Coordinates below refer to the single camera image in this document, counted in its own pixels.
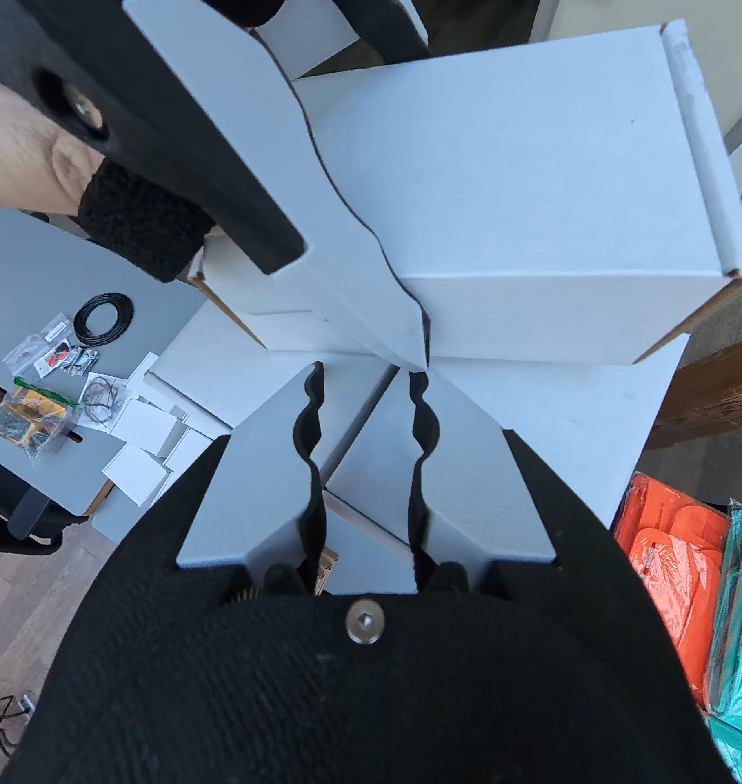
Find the wooden pillar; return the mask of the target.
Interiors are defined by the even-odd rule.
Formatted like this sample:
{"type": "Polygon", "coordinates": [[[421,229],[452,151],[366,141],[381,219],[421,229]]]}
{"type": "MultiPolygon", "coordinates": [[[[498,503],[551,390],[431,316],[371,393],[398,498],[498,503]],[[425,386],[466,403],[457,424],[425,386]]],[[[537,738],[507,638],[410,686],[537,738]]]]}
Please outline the wooden pillar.
{"type": "Polygon", "coordinates": [[[742,430],[742,341],[680,368],[644,450],[742,430]]]}

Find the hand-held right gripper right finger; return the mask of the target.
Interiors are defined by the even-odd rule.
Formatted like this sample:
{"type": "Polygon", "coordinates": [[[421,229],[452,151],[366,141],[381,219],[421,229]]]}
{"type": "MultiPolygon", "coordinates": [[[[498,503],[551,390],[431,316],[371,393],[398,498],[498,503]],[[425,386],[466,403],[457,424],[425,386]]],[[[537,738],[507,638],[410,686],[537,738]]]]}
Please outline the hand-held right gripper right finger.
{"type": "Polygon", "coordinates": [[[469,590],[497,561],[551,563],[555,551],[507,443],[483,408],[436,372],[409,374],[420,447],[408,504],[415,584],[457,564],[469,590]]]}

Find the stack of wrapped coloured cloths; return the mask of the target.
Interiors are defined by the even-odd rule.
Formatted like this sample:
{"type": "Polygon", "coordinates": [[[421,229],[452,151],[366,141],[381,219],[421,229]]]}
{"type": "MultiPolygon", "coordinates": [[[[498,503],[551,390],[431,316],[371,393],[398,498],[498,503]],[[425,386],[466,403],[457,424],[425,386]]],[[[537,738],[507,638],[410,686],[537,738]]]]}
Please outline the stack of wrapped coloured cloths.
{"type": "Polygon", "coordinates": [[[720,755],[742,782],[742,504],[636,473],[613,535],[670,634],[720,755]]]}

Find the person's left hand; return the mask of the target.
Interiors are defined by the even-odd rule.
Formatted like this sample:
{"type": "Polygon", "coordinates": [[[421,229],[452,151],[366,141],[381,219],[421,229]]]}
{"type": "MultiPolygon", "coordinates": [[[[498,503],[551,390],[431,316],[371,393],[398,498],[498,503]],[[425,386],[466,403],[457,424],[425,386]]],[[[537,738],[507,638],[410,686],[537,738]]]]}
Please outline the person's left hand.
{"type": "Polygon", "coordinates": [[[0,207],[74,216],[104,156],[0,83],[0,207]]]}

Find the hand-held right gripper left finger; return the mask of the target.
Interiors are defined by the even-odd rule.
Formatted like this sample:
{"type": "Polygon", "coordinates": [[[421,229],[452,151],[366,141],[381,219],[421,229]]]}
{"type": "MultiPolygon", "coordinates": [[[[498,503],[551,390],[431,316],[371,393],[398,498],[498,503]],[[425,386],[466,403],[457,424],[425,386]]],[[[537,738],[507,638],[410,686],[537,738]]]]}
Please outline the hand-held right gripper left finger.
{"type": "Polygon", "coordinates": [[[285,564],[315,593],[327,514],[311,455],[324,401],[324,365],[316,361],[233,430],[181,546],[180,568],[240,565],[261,587],[270,568],[285,564]]]}

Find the pile of white boxes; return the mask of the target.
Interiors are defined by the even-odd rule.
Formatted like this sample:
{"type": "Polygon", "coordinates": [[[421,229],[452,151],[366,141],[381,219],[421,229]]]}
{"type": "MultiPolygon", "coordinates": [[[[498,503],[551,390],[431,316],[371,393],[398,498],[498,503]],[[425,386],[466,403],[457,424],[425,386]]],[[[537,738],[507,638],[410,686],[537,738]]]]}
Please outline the pile of white boxes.
{"type": "Polygon", "coordinates": [[[111,421],[122,442],[103,474],[138,506],[153,504],[231,427],[162,381],[145,355],[123,385],[128,393],[111,421]]]}

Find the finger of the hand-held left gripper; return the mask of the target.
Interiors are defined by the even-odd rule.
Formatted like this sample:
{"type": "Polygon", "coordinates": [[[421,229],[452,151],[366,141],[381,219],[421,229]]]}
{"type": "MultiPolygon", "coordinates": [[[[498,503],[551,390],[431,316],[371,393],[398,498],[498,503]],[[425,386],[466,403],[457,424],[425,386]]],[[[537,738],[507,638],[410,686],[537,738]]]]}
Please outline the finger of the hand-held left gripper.
{"type": "Polygon", "coordinates": [[[291,79],[357,40],[385,64],[430,56],[427,29],[409,1],[286,1],[257,34],[291,79]]]}
{"type": "Polygon", "coordinates": [[[300,236],[295,259],[268,273],[287,304],[395,365],[426,370],[427,313],[331,181],[298,94],[264,40],[204,2],[122,5],[300,236]]]}

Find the clear bag of coloured parts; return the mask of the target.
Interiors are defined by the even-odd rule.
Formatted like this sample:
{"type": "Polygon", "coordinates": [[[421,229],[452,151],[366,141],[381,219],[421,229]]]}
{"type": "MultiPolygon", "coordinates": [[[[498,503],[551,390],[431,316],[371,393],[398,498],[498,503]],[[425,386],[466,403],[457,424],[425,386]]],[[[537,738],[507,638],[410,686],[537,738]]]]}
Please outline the clear bag of coloured parts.
{"type": "Polygon", "coordinates": [[[21,376],[0,397],[0,438],[33,462],[60,451],[79,418],[76,402],[21,376]]]}

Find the beige door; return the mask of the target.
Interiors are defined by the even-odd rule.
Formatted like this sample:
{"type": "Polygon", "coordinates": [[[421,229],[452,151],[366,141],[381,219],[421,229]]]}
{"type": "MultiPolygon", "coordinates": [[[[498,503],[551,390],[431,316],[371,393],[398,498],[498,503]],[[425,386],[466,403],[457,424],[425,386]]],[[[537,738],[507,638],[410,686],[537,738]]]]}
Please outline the beige door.
{"type": "Polygon", "coordinates": [[[742,193],[742,1],[542,2],[530,42],[684,20],[742,193]]]}

